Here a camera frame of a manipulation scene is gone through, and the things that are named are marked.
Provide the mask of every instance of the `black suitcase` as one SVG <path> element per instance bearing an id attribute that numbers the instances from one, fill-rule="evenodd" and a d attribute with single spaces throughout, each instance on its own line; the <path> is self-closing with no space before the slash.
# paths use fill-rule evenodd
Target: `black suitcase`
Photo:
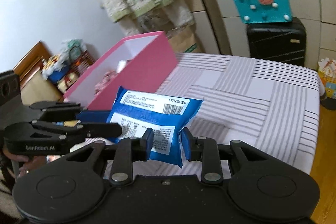
<path id="1" fill-rule="evenodd" d="M 246 33 L 252 58 L 304 66 L 307 35 L 298 18 L 288 23 L 248 24 Z"/>

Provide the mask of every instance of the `white label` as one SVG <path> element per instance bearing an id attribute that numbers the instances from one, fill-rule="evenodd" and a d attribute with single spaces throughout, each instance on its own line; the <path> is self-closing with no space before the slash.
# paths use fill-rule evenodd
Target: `white label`
<path id="1" fill-rule="evenodd" d="M 143 122 L 128 116 L 113 113 L 110 122 L 117 122 L 121 125 L 123 133 L 119 139 L 136 136 L 141 138 L 148 127 L 154 130 L 154 142 L 152 151 L 168 155 L 175 127 L 158 126 L 149 122 Z"/>
<path id="2" fill-rule="evenodd" d="M 162 113 L 182 115 L 190 100 L 160 94 L 128 90 L 120 100 L 121 104 Z"/>

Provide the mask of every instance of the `wooden furniture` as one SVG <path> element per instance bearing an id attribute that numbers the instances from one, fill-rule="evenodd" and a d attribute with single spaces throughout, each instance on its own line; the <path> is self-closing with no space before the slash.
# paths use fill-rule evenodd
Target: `wooden furniture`
<path id="1" fill-rule="evenodd" d="M 48 60 L 51 53 L 42 41 L 39 41 L 14 67 L 20 77 L 21 97 L 24 104 L 38 101 L 63 101 L 62 93 L 41 76 L 43 59 Z"/>

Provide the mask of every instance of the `pink storage box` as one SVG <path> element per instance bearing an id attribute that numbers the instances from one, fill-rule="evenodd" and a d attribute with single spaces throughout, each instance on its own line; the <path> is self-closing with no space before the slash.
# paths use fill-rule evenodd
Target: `pink storage box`
<path id="1" fill-rule="evenodd" d="M 119 61 L 131 61 L 95 96 L 95 85 Z M 111 110 L 118 88 L 155 92 L 177 65 L 173 49 L 163 31 L 126 37 L 99 58 L 63 95 L 89 110 Z"/>

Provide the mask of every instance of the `dark blue package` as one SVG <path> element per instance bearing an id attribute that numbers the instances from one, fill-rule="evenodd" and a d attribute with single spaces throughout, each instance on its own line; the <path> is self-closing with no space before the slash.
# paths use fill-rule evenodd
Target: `dark blue package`
<path id="1" fill-rule="evenodd" d="M 148 127 L 154 130 L 150 159 L 182 168 L 179 132 L 195 116 L 201 100 L 145 93 L 120 87 L 107 122 L 117 122 L 123 134 L 111 141 L 142 137 Z"/>

